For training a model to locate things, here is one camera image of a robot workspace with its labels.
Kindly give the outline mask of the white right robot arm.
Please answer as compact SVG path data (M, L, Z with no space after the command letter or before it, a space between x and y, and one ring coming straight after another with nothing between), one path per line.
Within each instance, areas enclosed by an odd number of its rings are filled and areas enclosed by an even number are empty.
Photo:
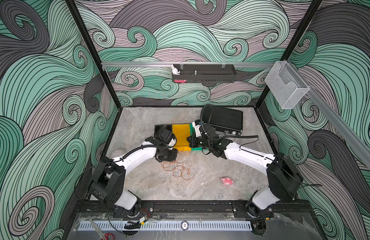
M289 157L283 154L261 153L225 137L211 139L203 132L192 134L187 141L191 148L207 149L216 157L245 164L267 177L268 185L256 191L248 200L247 209L253 214L268 212L269 206L279 201L293 201L302 186L302 175Z

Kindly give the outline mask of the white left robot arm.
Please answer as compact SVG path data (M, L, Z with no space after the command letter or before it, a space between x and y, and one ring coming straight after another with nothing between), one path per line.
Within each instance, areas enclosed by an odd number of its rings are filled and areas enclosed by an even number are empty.
M143 162L156 158L158 162L173 162L177 158L175 134L162 127L155 136L148 137L138 147L110 159L100 159L88 185L89 193L107 208L120 207L128 215L140 211L141 199L124 189L126 176Z

